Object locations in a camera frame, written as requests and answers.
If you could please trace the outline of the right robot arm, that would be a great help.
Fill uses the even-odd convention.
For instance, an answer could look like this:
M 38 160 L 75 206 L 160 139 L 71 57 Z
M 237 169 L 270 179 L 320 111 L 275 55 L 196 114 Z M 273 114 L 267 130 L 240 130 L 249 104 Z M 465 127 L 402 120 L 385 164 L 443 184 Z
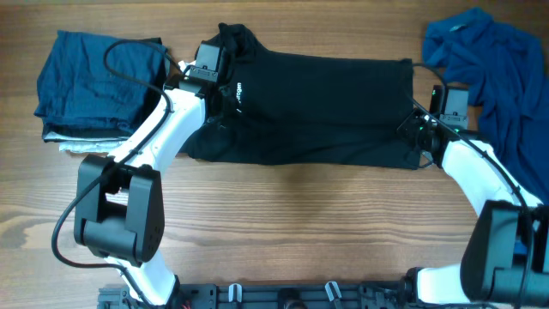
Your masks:
M 460 186 L 478 220 L 460 263 L 408 271 L 399 287 L 400 305 L 546 308 L 547 206 L 521 188 L 477 132 L 443 121 L 445 88 L 434 96 L 440 100 L 436 112 L 417 105 L 397 132 Z

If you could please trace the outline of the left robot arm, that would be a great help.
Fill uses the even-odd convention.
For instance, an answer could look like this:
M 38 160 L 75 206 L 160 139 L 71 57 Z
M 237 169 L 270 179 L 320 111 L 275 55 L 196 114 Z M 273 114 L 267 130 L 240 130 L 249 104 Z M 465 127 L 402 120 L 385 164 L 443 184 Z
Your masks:
M 181 308 L 177 276 L 160 252 L 165 227 L 162 173 L 206 121 L 208 96 L 227 71 L 225 48 L 201 43 L 194 63 L 160 90 L 142 126 L 107 157 L 89 155 L 78 171 L 75 242 L 103 258 L 139 308 Z

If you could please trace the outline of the blue polo shirt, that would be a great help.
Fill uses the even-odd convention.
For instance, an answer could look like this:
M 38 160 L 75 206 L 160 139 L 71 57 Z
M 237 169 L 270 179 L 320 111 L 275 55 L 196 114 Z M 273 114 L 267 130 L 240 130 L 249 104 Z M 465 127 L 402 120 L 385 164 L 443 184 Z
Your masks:
M 429 23 L 425 64 L 469 86 L 478 128 L 526 190 L 548 202 L 548 74 L 540 41 L 480 8 Z

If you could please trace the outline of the black polo shirt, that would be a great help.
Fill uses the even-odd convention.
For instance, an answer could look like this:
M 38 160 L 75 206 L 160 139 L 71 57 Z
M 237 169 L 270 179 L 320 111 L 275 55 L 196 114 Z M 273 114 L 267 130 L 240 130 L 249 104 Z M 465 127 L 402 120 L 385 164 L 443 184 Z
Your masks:
M 413 111 L 410 59 L 320 58 L 267 49 L 242 24 L 211 39 L 226 53 L 189 157 L 260 165 L 329 163 L 415 169 L 398 127 Z

